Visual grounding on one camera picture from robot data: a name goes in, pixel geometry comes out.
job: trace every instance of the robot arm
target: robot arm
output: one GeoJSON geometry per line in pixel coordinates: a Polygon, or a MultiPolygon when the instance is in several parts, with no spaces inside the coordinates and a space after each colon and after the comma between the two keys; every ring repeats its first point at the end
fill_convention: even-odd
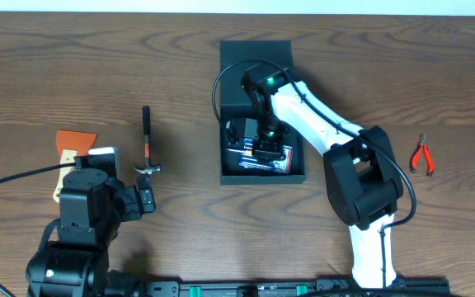
{"type": "Polygon", "coordinates": [[[155,211],[149,176],[139,177],[138,187],[116,178],[116,148],[95,148],[75,163],[63,179],[60,219],[45,228],[27,266],[27,296],[145,296],[141,280],[107,269],[120,224],[155,211]],[[48,241],[54,228],[58,240],[48,241]]]}
{"type": "MultiPolygon", "coordinates": [[[[362,288],[382,288],[384,248],[385,282],[390,286],[397,277],[392,265],[391,230],[384,231],[384,245],[381,244],[380,230],[383,225],[393,222],[396,200],[402,196],[400,178],[386,162],[379,162],[378,155],[357,139],[339,132],[308,104],[341,124],[342,128],[386,148],[393,156],[387,135],[379,127],[366,131],[343,119],[319,101],[302,81],[297,81],[296,85],[308,104],[301,100],[286,79],[280,77],[281,73],[254,81],[253,70],[254,67],[247,70],[242,83],[256,108],[258,119],[267,118],[263,122],[269,123],[279,120],[283,125],[292,126],[324,157],[329,201],[339,218],[350,226],[353,278],[362,288]],[[369,168],[363,172],[355,170],[355,164],[368,161],[369,168]]],[[[279,129],[274,125],[262,127],[261,120],[259,123],[258,131],[279,129]]]]}

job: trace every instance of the white arm segment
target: white arm segment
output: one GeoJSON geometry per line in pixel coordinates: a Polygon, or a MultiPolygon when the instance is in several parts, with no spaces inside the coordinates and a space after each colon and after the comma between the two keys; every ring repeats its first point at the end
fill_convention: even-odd
{"type": "MultiPolygon", "coordinates": [[[[297,82],[296,86],[314,107],[335,122],[340,123],[342,128],[357,135],[362,130],[362,127],[344,120],[319,101],[309,91],[305,82],[297,82]]],[[[295,128],[321,155],[327,152],[333,144],[345,144],[351,140],[350,136],[337,132],[335,127],[329,125],[302,102],[290,84],[278,89],[278,92],[271,97],[270,102],[278,119],[295,128]]]]}
{"type": "MultiPolygon", "coordinates": [[[[365,231],[350,226],[351,246],[353,247],[353,278],[361,288],[383,287],[383,255],[380,243],[380,228],[393,222],[392,215],[385,215],[369,225],[365,231]]],[[[392,264],[392,229],[384,230],[384,250],[386,251],[386,286],[397,277],[392,264]]]]}
{"type": "MultiPolygon", "coordinates": [[[[325,106],[307,88],[305,82],[296,83],[298,89],[309,102],[337,123],[342,128],[359,134],[362,127],[350,123],[340,117],[335,111],[325,106]]],[[[345,144],[351,137],[338,133],[336,128],[329,125],[317,115],[307,104],[302,102],[294,88],[287,84],[281,87],[270,99],[274,113],[278,119],[295,128],[321,155],[329,151],[333,144],[345,144]]],[[[350,226],[351,245],[353,247],[353,278],[362,288],[383,287],[383,259],[379,230],[383,224],[393,222],[393,214],[374,221],[368,230],[362,231],[356,226],[350,226]]],[[[397,277],[392,265],[391,230],[385,229],[384,249],[386,251],[386,286],[397,277]]]]}

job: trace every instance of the black box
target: black box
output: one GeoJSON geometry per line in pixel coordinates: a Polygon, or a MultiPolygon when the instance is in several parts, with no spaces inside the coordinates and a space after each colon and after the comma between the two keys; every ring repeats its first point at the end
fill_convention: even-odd
{"type": "MultiPolygon", "coordinates": [[[[268,59],[281,67],[293,67],[293,56],[289,40],[276,41],[226,41],[220,42],[220,71],[230,64],[243,59],[268,59]]],[[[221,78],[220,105],[223,124],[231,119],[255,118],[252,104],[241,86],[241,78],[247,68],[254,63],[238,65],[228,70],[221,78]]],[[[240,154],[226,151],[228,141],[219,131],[221,151],[221,185],[261,185],[261,184],[299,184],[305,181],[305,159],[303,157],[302,136],[290,128],[285,145],[293,147],[293,158],[289,174],[268,172],[259,169],[246,169],[238,165],[240,154]]]]}

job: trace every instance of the pliers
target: pliers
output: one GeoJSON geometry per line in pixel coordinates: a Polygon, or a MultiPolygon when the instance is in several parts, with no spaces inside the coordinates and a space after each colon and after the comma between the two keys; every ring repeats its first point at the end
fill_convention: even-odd
{"type": "Polygon", "coordinates": [[[426,170],[426,175],[431,177],[434,174],[434,161],[430,156],[430,152],[428,151],[428,145],[426,145],[426,136],[421,134],[421,138],[419,143],[417,144],[417,149],[415,153],[413,153],[412,159],[410,160],[410,171],[416,172],[417,171],[417,160],[419,156],[421,156],[421,151],[425,155],[426,159],[426,166],[428,167],[426,170]]]}

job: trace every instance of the wooden table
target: wooden table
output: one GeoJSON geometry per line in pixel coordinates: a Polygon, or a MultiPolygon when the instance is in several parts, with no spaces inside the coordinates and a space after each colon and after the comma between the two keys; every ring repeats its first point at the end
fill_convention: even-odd
{"type": "MultiPolygon", "coordinates": [[[[123,224],[111,268],[184,281],[347,275],[348,228],[306,144],[303,185],[220,186],[209,94],[220,40],[292,40],[294,64],[346,119],[380,125],[407,169],[426,133],[435,174],[409,173],[418,209],[393,230],[405,276],[445,276],[475,296],[475,18],[0,13],[0,177],[58,162],[58,129],[119,148],[120,179],[143,162],[152,107],[155,214],[123,224]]],[[[25,268],[59,216],[57,172],[0,186],[0,281],[25,295],[25,268]]],[[[405,195],[397,217],[409,211],[405,195]]]]}

